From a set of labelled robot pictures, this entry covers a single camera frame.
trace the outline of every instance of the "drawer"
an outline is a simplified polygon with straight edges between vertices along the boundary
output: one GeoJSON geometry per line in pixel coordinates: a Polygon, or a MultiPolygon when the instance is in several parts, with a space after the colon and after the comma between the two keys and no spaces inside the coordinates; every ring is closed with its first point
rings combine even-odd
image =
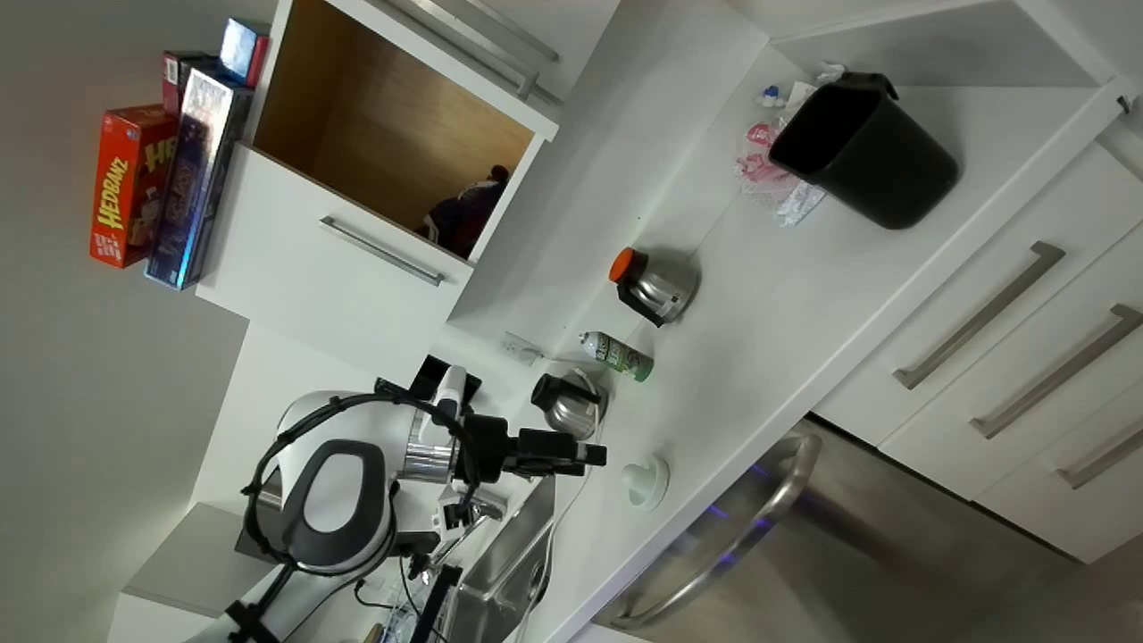
{"type": "Polygon", "coordinates": [[[329,0],[377,36],[554,140],[617,0],[329,0]]]}
{"type": "Polygon", "coordinates": [[[406,231],[510,167],[477,259],[543,140],[325,0],[281,0],[274,33],[249,145],[406,231]]]}
{"type": "Polygon", "coordinates": [[[256,151],[234,158],[199,295],[411,381],[472,266],[256,151]]]}
{"type": "Polygon", "coordinates": [[[1010,331],[881,450],[974,500],[1143,373],[1143,227],[1010,331]]]}
{"type": "Polygon", "coordinates": [[[966,263],[823,407],[831,423],[887,444],[1036,306],[1143,222],[1143,184],[1105,145],[966,263]]]}
{"type": "Polygon", "coordinates": [[[980,504],[1078,560],[1143,532],[1143,377],[1061,444],[1021,464],[980,504]]]}

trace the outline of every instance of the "stainless steel appliance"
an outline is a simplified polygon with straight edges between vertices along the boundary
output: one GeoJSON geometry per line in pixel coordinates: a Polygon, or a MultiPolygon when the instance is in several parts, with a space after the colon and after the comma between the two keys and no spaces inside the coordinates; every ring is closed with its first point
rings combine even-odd
{"type": "Polygon", "coordinates": [[[650,643],[940,643],[1077,568],[805,422],[597,621],[650,643]]]}

